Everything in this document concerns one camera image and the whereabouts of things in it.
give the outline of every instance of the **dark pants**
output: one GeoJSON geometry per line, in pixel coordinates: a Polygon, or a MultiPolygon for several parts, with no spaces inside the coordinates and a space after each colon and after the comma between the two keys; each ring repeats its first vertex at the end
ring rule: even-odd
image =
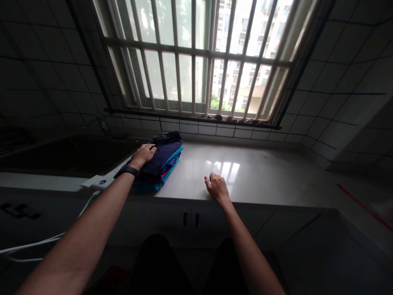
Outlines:
{"type": "MultiPolygon", "coordinates": [[[[131,294],[193,294],[192,286],[168,240],[160,234],[148,237],[135,260],[131,294]]],[[[248,294],[232,239],[225,239],[206,280],[204,294],[248,294]]]]}

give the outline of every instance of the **stack of clothes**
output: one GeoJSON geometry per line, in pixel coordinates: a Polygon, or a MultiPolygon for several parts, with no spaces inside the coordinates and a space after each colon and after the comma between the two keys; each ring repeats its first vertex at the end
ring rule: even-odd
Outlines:
{"type": "Polygon", "coordinates": [[[155,193],[162,188],[183,150],[183,142],[178,131],[157,134],[150,143],[156,145],[157,151],[150,162],[142,167],[134,181],[136,195],[155,193]]]}

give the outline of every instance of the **window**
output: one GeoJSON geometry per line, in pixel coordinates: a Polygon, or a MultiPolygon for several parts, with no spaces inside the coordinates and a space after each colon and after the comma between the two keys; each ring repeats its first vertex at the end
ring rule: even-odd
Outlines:
{"type": "Polygon", "coordinates": [[[242,27],[242,32],[245,33],[247,31],[247,25],[248,25],[248,19],[245,18],[243,20],[243,27],[242,27]]]}
{"type": "Polygon", "coordinates": [[[212,7],[215,1],[207,0],[93,0],[93,4],[123,108],[269,119],[280,102],[303,32],[307,32],[309,20],[315,19],[316,1],[294,5],[294,0],[256,0],[258,9],[254,11],[249,8],[252,0],[220,0],[216,7],[212,7]],[[240,35],[245,36],[248,27],[251,32],[245,42],[240,35]],[[263,46],[260,36],[266,34],[263,46]],[[262,52],[262,59],[255,58],[255,51],[262,52]],[[252,85],[256,75],[261,75],[265,87],[252,85]],[[228,109],[221,102],[220,109],[209,109],[212,93],[220,95],[224,89],[226,95],[231,83],[238,86],[236,96],[230,91],[235,107],[228,109]],[[237,101],[237,96],[246,99],[237,101]]]}

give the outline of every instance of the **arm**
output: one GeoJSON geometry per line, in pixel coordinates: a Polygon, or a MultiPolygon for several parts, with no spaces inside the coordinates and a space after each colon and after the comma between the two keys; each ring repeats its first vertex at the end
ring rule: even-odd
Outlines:
{"type": "Polygon", "coordinates": [[[205,183],[208,192],[224,212],[250,294],[285,295],[269,263],[238,216],[224,178],[211,173],[210,181],[205,177],[205,183]]]}
{"type": "MultiPolygon", "coordinates": [[[[130,166],[140,170],[157,148],[142,145],[130,166]]],[[[134,181],[121,174],[87,208],[45,256],[16,292],[24,294],[82,294],[104,250],[134,181]]]]}

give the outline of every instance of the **red line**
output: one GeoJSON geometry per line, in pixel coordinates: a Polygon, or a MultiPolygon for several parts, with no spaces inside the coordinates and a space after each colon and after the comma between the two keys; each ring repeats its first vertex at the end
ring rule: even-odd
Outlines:
{"type": "Polygon", "coordinates": [[[358,203],[360,206],[362,206],[368,213],[370,213],[374,218],[376,218],[380,223],[382,223],[387,229],[393,231],[393,227],[391,227],[386,221],[384,221],[379,215],[377,215],[374,211],[370,210],[364,203],[359,201],[357,198],[355,198],[353,195],[351,195],[350,192],[348,192],[345,188],[342,187],[341,184],[337,184],[339,189],[341,189],[345,194],[350,196],[352,200],[354,200],[356,203],[358,203]]]}

